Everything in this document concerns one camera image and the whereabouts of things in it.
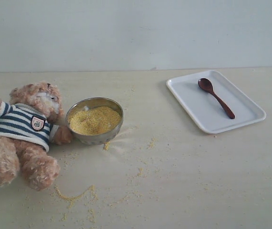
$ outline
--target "metal bowl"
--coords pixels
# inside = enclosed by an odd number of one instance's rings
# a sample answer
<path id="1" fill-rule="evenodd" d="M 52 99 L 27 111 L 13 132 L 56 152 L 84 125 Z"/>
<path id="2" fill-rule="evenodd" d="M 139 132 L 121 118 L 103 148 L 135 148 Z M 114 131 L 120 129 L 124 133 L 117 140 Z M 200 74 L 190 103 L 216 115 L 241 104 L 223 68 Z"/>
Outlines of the metal bowl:
<path id="1" fill-rule="evenodd" d="M 119 124 L 116 127 L 114 127 L 112 130 L 110 130 L 104 134 L 100 134 L 100 135 L 81 135 L 81 134 L 74 132 L 70 128 L 69 120 L 75 113 L 77 113 L 78 111 L 97 108 L 100 106 L 110 107 L 113 110 L 115 110 L 116 112 L 118 112 L 119 115 L 121 116 L 121 120 L 120 120 Z M 95 97 L 95 98 L 89 98 L 89 99 L 79 101 L 78 103 L 73 105 L 66 114 L 66 124 L 67 124 L 68 128 L 72 131 L 73 135 L 77 139 L 79 139 L 82 143 L 87 144 L 87 145 L 102 145 L 102 144 L 105 144 L 105 143 L 109 142 L 110 140 L 114 139 L 115 136 L 120 131 L 122 123 L 123 123 L 123 109 L 122 109 L 122 107 L 116 101 L 113 101 L 108 98 Z"/>

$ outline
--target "table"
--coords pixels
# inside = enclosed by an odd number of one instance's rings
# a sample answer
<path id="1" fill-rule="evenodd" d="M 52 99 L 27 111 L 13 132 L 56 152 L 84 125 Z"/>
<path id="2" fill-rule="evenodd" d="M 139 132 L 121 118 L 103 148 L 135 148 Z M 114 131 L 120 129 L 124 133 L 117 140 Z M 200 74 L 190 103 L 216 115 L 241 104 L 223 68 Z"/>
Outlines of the table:
<path id="1" fill-rule="evenodd" d="M 0 188 L 0 228 L 271 229 L 272 68 L 216 70 L 266 111 L 263 122 L 202 132 L 165 82 L 204 70 L 0 73 L 5 101 L 11 89 L 45 80 L 62 91 L 65 111 L 102 96 L 125 115 L 108 150 L 77 140 L 52 146 L 61 172 L 49 189 L 36 192 L 20 177 Z"/>

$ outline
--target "white tray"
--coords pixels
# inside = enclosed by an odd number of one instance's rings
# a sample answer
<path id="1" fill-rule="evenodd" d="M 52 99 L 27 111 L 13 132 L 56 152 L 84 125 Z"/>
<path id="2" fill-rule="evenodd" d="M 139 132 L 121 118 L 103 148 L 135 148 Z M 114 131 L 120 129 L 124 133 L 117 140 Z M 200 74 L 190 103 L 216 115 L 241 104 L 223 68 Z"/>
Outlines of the white tray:
<path id="1" fill-rule="evenodd" d="M 198 86 L 207 78 L 214 92 L 230 107 L 235 119 L 230 119 L 217 100 Z M 198 127 L 208 134 L 218 134 L 263 121 L 266 112 L 227 78 L 217 71 L 205 71 L 176 77 L 167 81 L 169 90 Z"/>

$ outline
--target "navy and white striped sweater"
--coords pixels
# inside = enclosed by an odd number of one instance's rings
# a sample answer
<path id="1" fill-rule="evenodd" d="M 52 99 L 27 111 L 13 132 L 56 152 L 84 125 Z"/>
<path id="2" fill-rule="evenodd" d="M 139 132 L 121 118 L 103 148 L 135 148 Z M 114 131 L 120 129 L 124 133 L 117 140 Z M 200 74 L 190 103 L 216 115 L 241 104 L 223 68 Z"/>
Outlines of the navy and white striped sweater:
<path id="1" fill-rule="evenodd" d="M 10 105 L 2 102 L 0 107 L 0 136 L 20 139 L 41 145 L 49 151 L 49 142 L 58 125 L 49 124 L 45 115 L 25 104 Z"/>

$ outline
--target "spoon handle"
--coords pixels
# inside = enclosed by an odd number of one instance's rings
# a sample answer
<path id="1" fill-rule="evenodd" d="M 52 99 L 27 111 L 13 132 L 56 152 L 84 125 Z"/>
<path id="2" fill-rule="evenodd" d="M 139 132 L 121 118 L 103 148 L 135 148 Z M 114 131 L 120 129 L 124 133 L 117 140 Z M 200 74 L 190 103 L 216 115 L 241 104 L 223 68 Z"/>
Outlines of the spoon handle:
<path id="1" fill-rule="evenodd" d="M 220 99 L 220 97 L 218 97 L 214 92 L 211 93 L 215 99 L 217 99 L 217 101 L 221 104 L 222 108 L 225 110 L 226 114 L 228 115 L 228 117 L 230 119 L 234 119 L 235 118 L 235 115 L 234 113 L 232 112 L 232 110 L 227 106 L 227 104 L 225 104 L 225 102 L 223 100 Z"/>

